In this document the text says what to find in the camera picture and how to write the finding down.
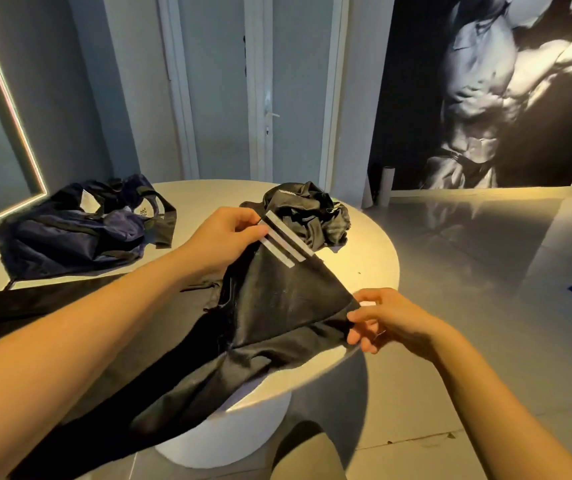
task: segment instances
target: poster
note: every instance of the poster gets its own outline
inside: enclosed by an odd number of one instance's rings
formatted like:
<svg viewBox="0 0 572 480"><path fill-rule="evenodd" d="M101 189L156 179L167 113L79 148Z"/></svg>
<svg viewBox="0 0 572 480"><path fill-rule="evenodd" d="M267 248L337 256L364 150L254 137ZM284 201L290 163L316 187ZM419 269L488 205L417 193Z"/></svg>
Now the poster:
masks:
<svg viewBox="0 0 572 480"><path fill-rule="evenodd" d="M370 154L393 189L572 183L572 0L395 0Z"/></svg>

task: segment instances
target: floor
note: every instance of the floor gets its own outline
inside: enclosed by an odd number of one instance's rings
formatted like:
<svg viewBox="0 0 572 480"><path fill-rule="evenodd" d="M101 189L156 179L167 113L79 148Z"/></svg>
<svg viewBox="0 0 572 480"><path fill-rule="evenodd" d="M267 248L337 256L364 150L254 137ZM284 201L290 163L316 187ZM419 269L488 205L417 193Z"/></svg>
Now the floor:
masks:
<svg viewBox="0 0 572 480"><path fill-rule="evenodd" d="M404 198L366 213L395 245L400 291L462 331L572 453L572 194ZM398 346L296 391L269 443L229 467L189 470L151 449L87 478L267 479L280 438L305 417L350 480L485 478L437 372Z"/></svg>

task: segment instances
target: white table top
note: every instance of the white table top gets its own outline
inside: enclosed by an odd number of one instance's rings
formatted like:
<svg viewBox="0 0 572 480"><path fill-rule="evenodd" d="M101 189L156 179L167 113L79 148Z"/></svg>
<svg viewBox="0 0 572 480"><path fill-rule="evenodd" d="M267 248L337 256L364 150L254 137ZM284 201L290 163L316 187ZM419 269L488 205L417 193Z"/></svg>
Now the white table top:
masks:
<svg viewBox="0 0 572 480"><path fill-rule="evenodd" d="M274 185L249 180L185 180L155 184L155 189L177 208L177 225L173 235L173 248L176 248L187 241L202 221L218 207L236 207L246 200L259 202L264 193ZM348 211L352 223L348 231L348 243L338 253L324 248L317 251L317 256L350 292L361 288L396 289L399 285L399 261L393 243L370 217L354 207L348 206ZM169 250L158 250L150 244L146 247L142 259L128 267L110 271L106 275L131 271L167 252ZM50 280L35 280L18 283L15 288L79 279L87 278L64 276ZM0 261L0 290L8 281L9 277ZM296 389L333 368L345 356L346 348L339 346L316 355L300 367L275 372L266 377L229 411L251 406Z"/></svg>

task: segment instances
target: white door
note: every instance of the white door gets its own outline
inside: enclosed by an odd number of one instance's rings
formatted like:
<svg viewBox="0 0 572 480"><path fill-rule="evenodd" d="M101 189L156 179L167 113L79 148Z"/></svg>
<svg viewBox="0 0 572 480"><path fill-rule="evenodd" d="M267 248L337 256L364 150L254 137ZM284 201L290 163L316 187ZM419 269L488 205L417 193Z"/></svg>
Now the white door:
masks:
<svg viewBox="0 0 572 480"><path fill-rule="evenodd" d="M330 190L348 0L159 0L187 178Z"/></svg>

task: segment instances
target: white pedestal base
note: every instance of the white pedestal base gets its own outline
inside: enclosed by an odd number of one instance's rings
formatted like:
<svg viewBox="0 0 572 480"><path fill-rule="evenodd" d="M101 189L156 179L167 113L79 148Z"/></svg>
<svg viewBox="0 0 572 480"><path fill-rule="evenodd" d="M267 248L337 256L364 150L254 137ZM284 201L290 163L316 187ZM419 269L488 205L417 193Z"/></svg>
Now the white pedestal base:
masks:
<svg viewBox="0 0 572 480"><path fill-rule="evenodd" d="M268 441L286 415L290 396L289 392L256 406L217 415L155 449L188 468L230 465Z"/></svg>

